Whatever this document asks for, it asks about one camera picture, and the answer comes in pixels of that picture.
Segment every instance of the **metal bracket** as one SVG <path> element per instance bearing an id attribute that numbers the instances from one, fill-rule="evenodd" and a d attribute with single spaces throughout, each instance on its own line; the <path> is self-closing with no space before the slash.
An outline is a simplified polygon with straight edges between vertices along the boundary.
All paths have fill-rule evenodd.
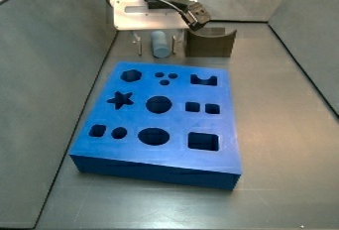
<path id="1" fill-rule="evenodd" d="M 135 31 L 131 31 L 131 34 L 133 36 L 133 43 L 137 45 L 137 54 L 143 55 L 143 47 L 141 47 L 141 38 L 137 36 Z"/>

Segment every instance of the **square hole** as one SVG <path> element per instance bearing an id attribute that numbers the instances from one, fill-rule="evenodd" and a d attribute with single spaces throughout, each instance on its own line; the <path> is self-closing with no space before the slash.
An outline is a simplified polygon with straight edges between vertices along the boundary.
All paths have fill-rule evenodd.
<path id="1" fill-rule="evenodd" d="M 207 104 L 205 111 L 208 114 L 219 115 L 220 114 L 220 106 L 217 104 Z"/>
<path id="2" fill-rule="evenodd" d="M 205 151 L 217 151 L 219 136 L 215 134 L 191 132 L 188 134 L 188 148 Z"/>
<path id="3" fill-rule="evenodd" d="M 187 112 L 199 112 L 200 104 L 197 102 L 187 102 L 185 103 L 185 111 Z"/>
<path id="4" fill-rule="evenodd" d="M 91 137 L 100 138 L 103 136 L 104 132 L 105 132 L 105 126 L 95 124 L 95 125 L 92 125 L 88 134 Z"/>

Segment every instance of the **blue foam block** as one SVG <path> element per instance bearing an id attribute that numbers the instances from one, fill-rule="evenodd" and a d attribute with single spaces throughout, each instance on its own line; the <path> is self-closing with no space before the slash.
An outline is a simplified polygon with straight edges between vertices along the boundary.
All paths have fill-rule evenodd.
<path id="1" fill-rule="evenodd" d="M 233 189 L 241 160 L 227 72 L 120 62 L 71 157 L 81 172 Z"/>

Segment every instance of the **hexagonal hole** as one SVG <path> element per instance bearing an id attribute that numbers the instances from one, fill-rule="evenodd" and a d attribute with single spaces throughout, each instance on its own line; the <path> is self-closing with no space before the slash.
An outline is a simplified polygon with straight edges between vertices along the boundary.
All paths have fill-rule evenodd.
<path id="1" fill-rule="evenodd" d="M 135 82 L 141 79 L 141 75 L 143 73 L 136 69 L 127 70 L 121 73 L 121 80 L 124 80 L 128 83 Z"/>

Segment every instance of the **circular hole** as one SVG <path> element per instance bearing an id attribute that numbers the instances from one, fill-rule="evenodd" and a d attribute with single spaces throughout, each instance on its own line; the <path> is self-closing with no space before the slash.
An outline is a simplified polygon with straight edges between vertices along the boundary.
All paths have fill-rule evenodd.
<path id="1" fill-rule="evenodd" d="M 177 78 L 177 74 L 176 74 L 176 73 L 171 73 L 171 74 L 168 75 L 168 77 L 172 78 L 172 79 L 175 79 L 175 78 Z"/>
<path id="2" fill-rule="evenodd" d="M 164 96 L 155 96 L 147 100 L 147 109 L 155 114 L 165 113 L 172 107 L 172 101 Z"/>
<path id="3" fill-rule="evenodd" d="M 169 84 L 169 81 L 168 81 L 168 80 L 161 80 L 161 81 L 160 81 L 160 84 L 161 84 L 161 85 L 168 85 L 168 84 Z"/>
<path id="4" fill-rule="evenodd" d="M 145 145 L 161 146 L 168 142 L 169 134 L 161 129 L 149 128 L 139 132 L 137 138 Z"/>
<path id="5" fill-rule="evenodd" d="M 155 73 L 155 76 L 156 76 L 156 77 L 164 77 L 164 73 L 163 73 L 163 72 L 156 72 L 156 73 Z"/>
<path id="6" fill-rule="evenodd" d="M 111 136 L 113 139 L 123 139 L 127 135 L 127 130 L 121 127 L 116 128 L 111 132 Z"/>

